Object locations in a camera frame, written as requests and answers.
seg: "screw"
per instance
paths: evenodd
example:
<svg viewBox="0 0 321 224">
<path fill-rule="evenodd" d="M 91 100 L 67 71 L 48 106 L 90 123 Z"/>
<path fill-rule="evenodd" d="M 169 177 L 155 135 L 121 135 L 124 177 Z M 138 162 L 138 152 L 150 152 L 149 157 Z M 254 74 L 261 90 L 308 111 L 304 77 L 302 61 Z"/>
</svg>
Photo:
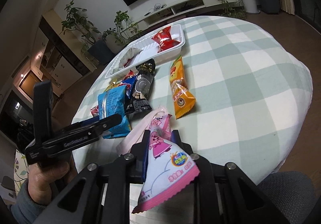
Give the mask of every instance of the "screw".
<svg viewBox="0 0 321 224">
<path fill-rule="evenodd" d="M 190 156 L 191 156 L 193 161 L 196 161 L 196 160 L 198 160 L 200 158 L 200 156 L 198 154 L 196 154 L 196 153 L 192 153 Z"/>
<path fill-rule="evenodd" d="M 134 158 L 134 155 L 132 155 L 131 153 L 126 153 L 125 155 L 124 155 L 124 158 L 125 158 L 125 160 L 131 160 L 132 158 Z"/>
<path fill-rule="evenodd" d="M 228 162 L 226 166 L 229 170 L 234 170 L 236 168 L 236 164 L 234 162 Z"/>
<path fill-rule="evenodd" d="M 97 168 L 97 164 L 96 163 L 90 163 L 88 166 L 87 166 L 87 169 L 89 171 L 93 171 Z"/>
</svg>

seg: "brown floor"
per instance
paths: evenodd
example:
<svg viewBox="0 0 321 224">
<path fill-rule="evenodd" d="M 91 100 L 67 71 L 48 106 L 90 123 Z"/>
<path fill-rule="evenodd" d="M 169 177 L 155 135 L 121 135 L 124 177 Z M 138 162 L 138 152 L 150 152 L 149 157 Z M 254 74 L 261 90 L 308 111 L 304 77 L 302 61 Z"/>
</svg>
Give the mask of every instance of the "brown floor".
<svg viewBox="0 0 321 224">
<path fill-rule="evenodd" d="M 313 181 L 321 194 L 321 35 L 298 17 L 282 12 L 279 15 L 248 15 L 248 21 L 261 26 L 293 56 L 309 69 L 313 79 L 313 99 L 298 140 L 281 171 L 301 171 Z M 69 125 L 83 97 L 104 67 L 71 86 L 57 104 L 53 116 L 62 126 Z"/>
</svg>

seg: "tray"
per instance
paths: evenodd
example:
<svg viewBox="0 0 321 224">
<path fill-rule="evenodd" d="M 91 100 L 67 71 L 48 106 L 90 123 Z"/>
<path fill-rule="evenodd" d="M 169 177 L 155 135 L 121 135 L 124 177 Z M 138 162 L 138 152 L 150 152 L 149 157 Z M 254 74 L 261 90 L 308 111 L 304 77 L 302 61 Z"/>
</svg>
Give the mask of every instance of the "tray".
<svg viewBox="0 0 321 224">
<path fill-rule="evenodd" d="M 129 73 L 130 70 L 137 72 L 136 66 L 142 64 L 143 62 L 153 58 L 156 65 L 166 62 L 174 57 L 178 56 L 181 52 L 182 46 L 185 44 L 185 37 L 182 26 L 180 24 L 171 26 L 171 37 L 173 40 L 177 40 L 180 43 L 172 48 L 169 48 L 163 52 L 157 53 L 159 49 L 159 44 L 151 39 L 158 31 L 163 28 L 168 27 L 168 25 L 158 28 L 143 37 L 131 42 L 127 47 L 125 47 L 113 60 L 112 64 L 109 66 L 105 74 L 105 79 L 108 78 L 121 78 Z M 129 51 L 130 48 L 138 48 L 142 51 L 137 54 L 125 67 L 124 69 L 113 72 L 116 68 L 119 67 L 121 58 Z"/>
</svg>

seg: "round table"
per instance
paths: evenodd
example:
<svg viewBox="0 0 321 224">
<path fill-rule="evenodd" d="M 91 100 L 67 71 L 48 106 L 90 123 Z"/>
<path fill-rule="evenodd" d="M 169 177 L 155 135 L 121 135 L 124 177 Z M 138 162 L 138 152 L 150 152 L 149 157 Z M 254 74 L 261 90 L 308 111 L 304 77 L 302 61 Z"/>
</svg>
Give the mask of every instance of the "round table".
<svg viewBox="0 0 321 224">
<path fill-rule="evenodd" d="M 181 54 L 196 104 L 182 118 L 175 120 L 173 116 L 171 128 L 179 130 L 182 141 L 194 152 L 216 164 L 235 162 L 259 183 L 283 164 L 296 142 L 312 99 L 309 69 L 269 33 L 243 20 L 199 16 L 169 25 L 173 24 L 181 24 L 184 30 L 186 43 Z M 174 114 L 171 64 L 157 66 L 149 101 L 153 108 L 162 105 Z M 108 69 L 84 97 L 73 123 L 91 117 L 97 96 L 109 84 L 104 79 Z M 121 140 L 101 139 L 75 150 L 78 171 L 90 162 L 113 161 Z M 141 214 L 133 221 L 161 218 L 151 217 L 155 212 Z"/>
</svg>

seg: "gray sleeve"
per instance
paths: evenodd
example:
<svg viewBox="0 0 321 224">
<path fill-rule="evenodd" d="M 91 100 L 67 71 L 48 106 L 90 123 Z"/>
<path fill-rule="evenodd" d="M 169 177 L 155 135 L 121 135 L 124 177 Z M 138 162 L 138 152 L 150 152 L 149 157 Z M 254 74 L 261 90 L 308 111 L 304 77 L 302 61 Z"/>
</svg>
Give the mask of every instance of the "gray sleeve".
<svg viewBox="0 0 321 224">
<path fill-rule="evenodd" d="M 28 192 L 28 179 L 22 184 L 17 203 L 9 207 L 19 224 L 32 224 L 46 206 L 35 203 Z"/>
</svg>

